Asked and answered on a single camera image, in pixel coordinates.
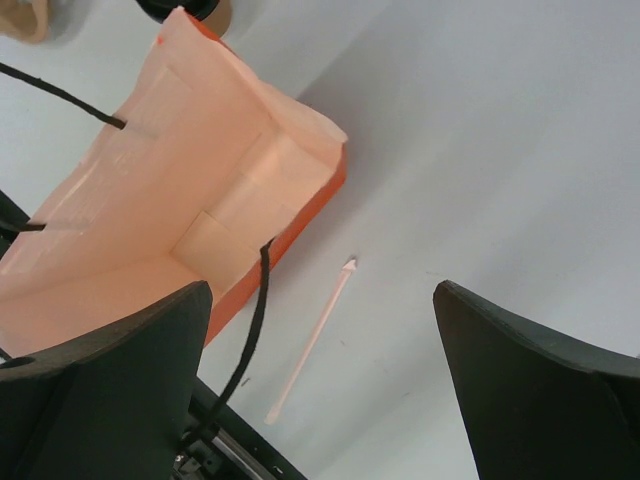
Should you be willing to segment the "black plastic cup lid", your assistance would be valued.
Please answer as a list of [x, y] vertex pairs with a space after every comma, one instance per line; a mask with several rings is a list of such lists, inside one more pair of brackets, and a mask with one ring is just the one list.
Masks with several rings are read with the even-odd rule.
[[197, 20], [208, 17], [219, 5], [219, 0], [136, 0], [137, 5], [156, 22], [162, 23], [177, 8], [183, 8]]

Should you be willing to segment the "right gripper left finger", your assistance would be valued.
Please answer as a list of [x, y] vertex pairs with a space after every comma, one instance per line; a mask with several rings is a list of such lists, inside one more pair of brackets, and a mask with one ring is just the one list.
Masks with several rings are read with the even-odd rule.
[[2, 478], [169, 478], [211, 305], [208, 284], [194, 282], [2, 364]]

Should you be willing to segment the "brown pulp cup carrier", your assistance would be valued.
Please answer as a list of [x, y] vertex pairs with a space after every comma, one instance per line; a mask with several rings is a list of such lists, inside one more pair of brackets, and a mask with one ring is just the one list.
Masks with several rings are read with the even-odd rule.
[[49, 32], [48, 0], [1, 0], [1, 35], [26, 44], [43, 42]]

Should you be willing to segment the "brown paper coffee cup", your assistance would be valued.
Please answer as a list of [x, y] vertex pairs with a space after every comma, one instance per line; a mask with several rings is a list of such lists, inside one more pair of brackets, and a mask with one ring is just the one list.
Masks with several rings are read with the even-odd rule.
[[219, 0], [216, 7], [202, 23], [218, 37], [222, 37], [231, 25], [232, 14], [231, 0]]

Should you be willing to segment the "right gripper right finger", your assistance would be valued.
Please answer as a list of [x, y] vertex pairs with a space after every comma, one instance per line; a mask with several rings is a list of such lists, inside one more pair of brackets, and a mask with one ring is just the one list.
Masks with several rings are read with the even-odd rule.
[[480, 478], [638, 478], [638, 359], [449, 280], [433, 304]]

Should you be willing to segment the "orange paper bag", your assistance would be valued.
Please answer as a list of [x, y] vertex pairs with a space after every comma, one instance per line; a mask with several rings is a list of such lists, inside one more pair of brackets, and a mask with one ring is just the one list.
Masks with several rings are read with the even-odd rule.
[[137, 83], [1, 262], [1, 343], [30, 354], [212, 289], [208, 336], [345, 179], [346, 134], [175, 9]]

